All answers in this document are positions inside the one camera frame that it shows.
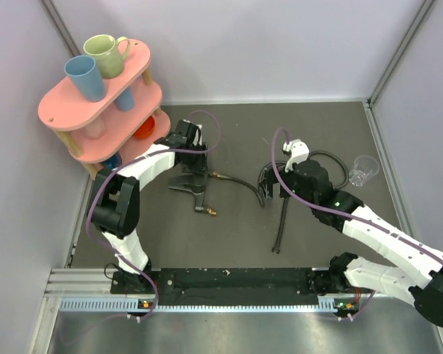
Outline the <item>black fitting with brass connectors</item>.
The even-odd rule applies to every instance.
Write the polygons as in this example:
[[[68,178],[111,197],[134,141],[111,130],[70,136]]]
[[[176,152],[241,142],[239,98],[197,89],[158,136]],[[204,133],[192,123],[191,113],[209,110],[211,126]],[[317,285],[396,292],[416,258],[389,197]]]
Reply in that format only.
[[[191,194],[194,198],[193,208],[195,212],[217,216],[217,212],[205,204],[207,179],[207,173],[188,173],[171,178],[168,182],[168,188]]]

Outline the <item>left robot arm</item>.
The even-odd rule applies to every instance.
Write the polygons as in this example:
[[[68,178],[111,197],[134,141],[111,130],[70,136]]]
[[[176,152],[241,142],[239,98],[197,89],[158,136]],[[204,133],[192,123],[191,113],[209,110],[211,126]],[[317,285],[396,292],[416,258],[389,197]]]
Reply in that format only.
[[[157,139],[143,154],[97,173],[86,231],[93,226],[106,239],[117,258],[117,269],[136,292],[152,286],[150,259],[137,234],[140,192],[164,172],[180,165],[195,174],[206,168],[210,148],[203,142],[202,126],[178,121],[174,131]]]

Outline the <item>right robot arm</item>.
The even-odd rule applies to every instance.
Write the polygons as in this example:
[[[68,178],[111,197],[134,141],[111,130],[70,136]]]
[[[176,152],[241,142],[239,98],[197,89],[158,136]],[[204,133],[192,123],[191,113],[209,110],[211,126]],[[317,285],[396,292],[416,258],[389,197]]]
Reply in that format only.
[[[330,283],[340,292],[351,287],[378,291],[413,306],[436,326],[443,327],[443,251],[426,246],[378,216],[359,198],[333,186],[326,169],[315,160],[291,170],[265,167],[259,187],[270,198],[274,184],[282,197],[307,205],[323,224],[366,245],[391,262],[391,267],[342,254],[330,263]]]

